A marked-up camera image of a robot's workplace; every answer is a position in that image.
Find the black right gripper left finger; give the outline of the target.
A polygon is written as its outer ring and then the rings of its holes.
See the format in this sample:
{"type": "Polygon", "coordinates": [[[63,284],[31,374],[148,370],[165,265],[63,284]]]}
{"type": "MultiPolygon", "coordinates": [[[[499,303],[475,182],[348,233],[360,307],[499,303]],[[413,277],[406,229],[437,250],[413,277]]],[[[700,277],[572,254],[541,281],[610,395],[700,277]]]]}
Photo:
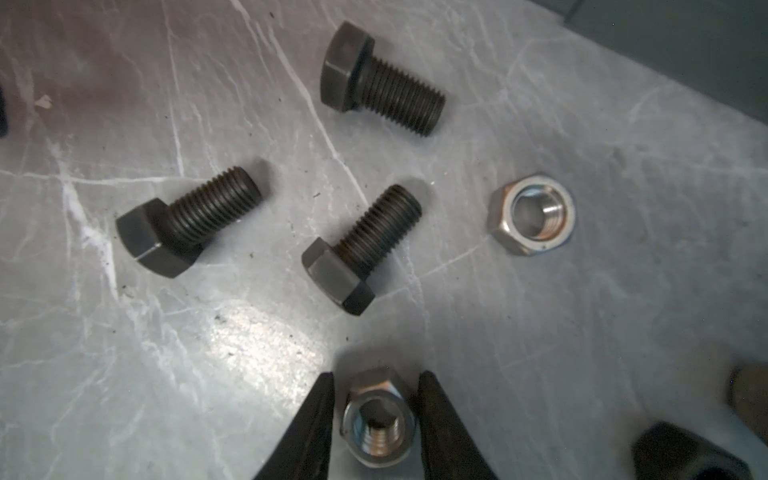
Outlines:
{"type": "Polygon", "coordinates": [[[328,478],[335,407],[334,375],[321,373],[255,479],[328,478]]]}

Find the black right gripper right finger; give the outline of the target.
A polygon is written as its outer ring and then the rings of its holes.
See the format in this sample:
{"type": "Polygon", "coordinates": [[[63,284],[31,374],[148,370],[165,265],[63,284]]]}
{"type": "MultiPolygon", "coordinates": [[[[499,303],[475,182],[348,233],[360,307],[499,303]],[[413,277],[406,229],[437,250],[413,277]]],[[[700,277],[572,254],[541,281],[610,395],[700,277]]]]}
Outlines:
{"type": "Polygon", "coordinates": [[[436,375],[419,375],[417,412],[425,479],[497,479],[436,375]]]}

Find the silver hex nut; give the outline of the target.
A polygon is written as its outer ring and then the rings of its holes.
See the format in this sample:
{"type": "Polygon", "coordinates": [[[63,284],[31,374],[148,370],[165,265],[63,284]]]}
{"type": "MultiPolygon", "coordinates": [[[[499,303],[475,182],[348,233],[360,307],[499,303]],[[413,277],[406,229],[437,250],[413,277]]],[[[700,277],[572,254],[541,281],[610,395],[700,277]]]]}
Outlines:
{"type": "Polygon", "coordinates": [[[416,427],[414,395],[395,370],[382,366],[352,378],[340,434],[361,464],[381,469],[402,462],[416,427]]]}
{"type": "Polygon", "coordinates": [[[530,257],[565,245],[575,230],[576,213],[571,192],[539,173],[492,193],[487,230],[508,252],[530,257]]]}

